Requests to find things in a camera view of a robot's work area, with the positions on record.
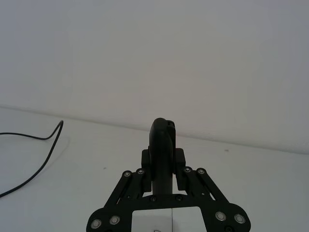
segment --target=black cable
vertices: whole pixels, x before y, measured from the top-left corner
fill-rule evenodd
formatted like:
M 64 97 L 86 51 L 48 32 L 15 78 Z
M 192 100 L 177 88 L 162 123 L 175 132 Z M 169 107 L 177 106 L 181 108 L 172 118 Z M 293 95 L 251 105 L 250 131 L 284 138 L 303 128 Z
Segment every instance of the black cable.
M 39 172 L 45 167 L 45 165 L 47 164 L 47 162 L 48 162 L 50 156 L 52 155 L 52 152 L 53 152 L 53 150 L 54 150 L 54 148 L 55 148 L 55 146 L 56 146 L 56 143 L 57 143 L 57 141 L 58 141 L 58 139 L 59 139 L 59 136 L 60 136 L 60 134 L 61 134 L 62 127 L 63 127 L 63 121 L 60 121 L 60 122 L 58 123 L 58 125 L 56 126 L 55 130 L 53 131 L 53 133 L 51 133 L 51 135 L 49 135 L 49 136 L 46 137 L 46 138 L 36 137 L 36 136 L 32 136 L 32 135 L 27 135 L 27 134 L 11 133 L 11 132 L 0 133 L 0 135 L 10 134 L 10 135 L 19 135 L 19 136 L 24 136 L 24 137 L 32 138 L 32 139 L 38 139 L 38 140 L 48 140 L 48 139 L 50 139 L 51 137 L 53 137 L 54 134 L 56 133 L 56 131 L 59 129 L 59 130 L 58 130 L 58 133 L 57 133 L 57 135 L 56 135 L 56 138 L 55 138 L 55 140 L 54 140 L 54 142 L 53 142 L 52 148 L 50 149 L 50 151 L 49 151 L 49 153 L 48 153 L 48 155 L 47 155 L 47 158 L 46 158 L 46 160 L 44 161 L 44 163 L 42 164 L 42 166 L 41 166 L 41 167 L 40 167 L 28 180 L 24 181 L 23 183 L 21 183 L 20 185 L 16 186 L 16 187 L 13 188 L 13 189 L 8 190 L 8 191 L 6 191 L 6 192 L 0 194 L 0 198 L 6 196 L 6 195 L 8 195 L 8 194 L 10 194 L 10 193 L 12 193 L 12 192 L 14 192 L 14 191 L 16 191 L 16 190 L 18 190 L 18 189 L 20 189 L 21 187 L 23 187 L 24 185 L 26 185 L 27 183 L 29 183 L 33 178 L 35 178 L 35 176 L 36 176 L 37 174 L 39 174 Z

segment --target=white surface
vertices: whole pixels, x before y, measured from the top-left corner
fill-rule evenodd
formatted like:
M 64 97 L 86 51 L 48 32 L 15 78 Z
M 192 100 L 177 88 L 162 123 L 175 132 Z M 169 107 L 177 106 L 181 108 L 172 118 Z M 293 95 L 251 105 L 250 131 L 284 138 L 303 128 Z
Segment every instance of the white surface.
M 137 210 L 132 232 L 207 232 L 199 207 Z
M 207 232 L 199 207 L 173 209 L 173 232 Z
M 172 209 L 136 210 L 132 213 L 132 232 L 174 232 Z
M 309 153 L 308 0 L 2 0 L 0 105 Z
M 46 136 L 59 120 L 0 108 L 0 131 Z M 51 143 L 0 137 L 0 192 L 32 175 Z M 0 199 L 0 231 L 84 231 L 121 173 L 140 167 L 147 145 L 146 131 L 65 119 L 47 168 Z M 177 137 L 177 147 L 187 165 L 206 168 L 229 201 L 245 209 L 251 232 L 308 230 L 309 156 L 184 137 Z

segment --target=black metal bracket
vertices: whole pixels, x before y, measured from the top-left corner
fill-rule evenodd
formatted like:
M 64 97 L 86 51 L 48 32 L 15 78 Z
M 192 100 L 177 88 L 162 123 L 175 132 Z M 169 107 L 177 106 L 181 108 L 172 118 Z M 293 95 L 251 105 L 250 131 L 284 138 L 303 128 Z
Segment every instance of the black metal bracket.
M 172 121 L 154 121 L 149 147 L 142 151 L 141 168 L 122 173 L 105 206 L 90 216 L 87 232 L 130 232 L 135 210 L 192 206 L 201 209 L 208 232 L 249 232 L 246 212 L 229 203 L 206 170 L 186 166 L 183 150 L 175 147 L 175 134 Z M 187 195 L 172 194 L 172 174 L 178 190 L 185 190 Z M 153 195 L 143 197 L 151 190 Z

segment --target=white table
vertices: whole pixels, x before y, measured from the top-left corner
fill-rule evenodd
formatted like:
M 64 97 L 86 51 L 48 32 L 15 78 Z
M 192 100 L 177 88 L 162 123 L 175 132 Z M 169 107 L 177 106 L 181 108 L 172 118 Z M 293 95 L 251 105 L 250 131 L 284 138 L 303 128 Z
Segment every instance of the white table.
M 60 119 L 0 108 L 0 131 L 46 136 Z M 140 167 L 147 131 L 64 121 L 47 167 L 0 199 L 1 232 L 84 232 L 121 173 Z M 0 192 L 32 175 L 51 143 L 0 137 Z M 247 212 L 252 232 L 308 230 L 309 156 L 184 137 L 177 137 L 177 147 L 184 149 L 189 166 L 206 168 L 229 201 Z

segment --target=screw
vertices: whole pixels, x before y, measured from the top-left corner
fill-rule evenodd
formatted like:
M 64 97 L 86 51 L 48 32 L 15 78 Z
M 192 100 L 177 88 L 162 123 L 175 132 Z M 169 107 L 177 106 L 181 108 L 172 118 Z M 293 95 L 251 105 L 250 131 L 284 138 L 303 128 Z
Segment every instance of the screw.
M 124 173 L 124 176 L 125 176 L 125 177 L 131 176 L 131 173 L 130 173 L 130 172 L 125 172 L 125 173 Z
M 225 220 L 226 220 L 225 214 L 222 213 L 222 212 L 220 212 L 220 211 L 216 213 L 216 218 L 217 218 L 219 221 L 225 221 Z
M 183 197 L 182 197 L 182 196 L 180 196 L 180 195 L 178 195 L 178 196 L 176 196 L 176 200 L 180 202 L 180 201 L 182 201 L 182 200 L 183 200 Z
M 120 217 L 119 216 L 112 216 L 110 219 L 110 224 L 111 225 L 116 225 L 120 222 Z
M 233 228 L 230 226 L 225 227 L 225 232 L 234 232 Z
M 100 219 L 94 219 L 94 220 L 91 222 L 90 227 L 91 227 L 92 229 L 96 229 L 96 228 L 99 228 L 101 225 L 102 225 L 102 222 L 101 222 Z
M 205 173 L 205 171 L 203 169 L 198 169 L 197 172 L 200 173 L 200 174 L 204 174 Z
M 185 171 L 186 173 L 189 173 L 189 172 L 191 172 L 191 169 L 190 169 L 190 168 L 185 168 L 184 171 Z
M 240 223 L 240 224 L 243 224 L 243 223 L 246 222 L 245 217 L 244 217 L 243 215 L 240 215 L 240 214 L 236 214 L 236 215 L 234 216 L 234 219 L 235 219 L 236 222 L 238 222 L 238 223 Z

